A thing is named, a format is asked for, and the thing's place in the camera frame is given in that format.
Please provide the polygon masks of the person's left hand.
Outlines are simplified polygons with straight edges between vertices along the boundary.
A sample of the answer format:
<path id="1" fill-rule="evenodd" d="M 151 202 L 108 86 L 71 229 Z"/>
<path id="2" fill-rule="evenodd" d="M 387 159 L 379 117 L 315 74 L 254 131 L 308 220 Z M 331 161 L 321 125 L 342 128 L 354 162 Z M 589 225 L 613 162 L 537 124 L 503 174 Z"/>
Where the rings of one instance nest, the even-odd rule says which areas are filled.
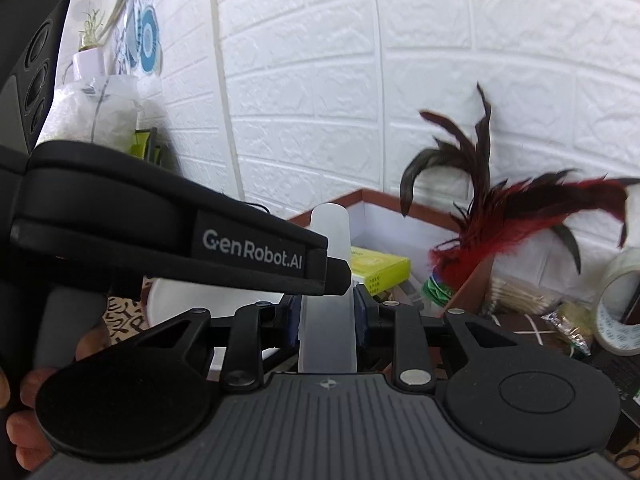
<path id="1" fill-rule="evenodd" d="M 107 348 L 111 344 L 106 324 L 100 321 L 78 342 L 75 360 L 79 361 Z M 8 437 L 17 463 L 33 472 L 50 460 L 53 451 L 38 424 L 35 414 L 36 396 L 44 382 L 58 371 L 56 367 L 41 367 L 26 375 L 20 390 L 21 404 L 26 408 L 11 414 L 4 434 Z"/>

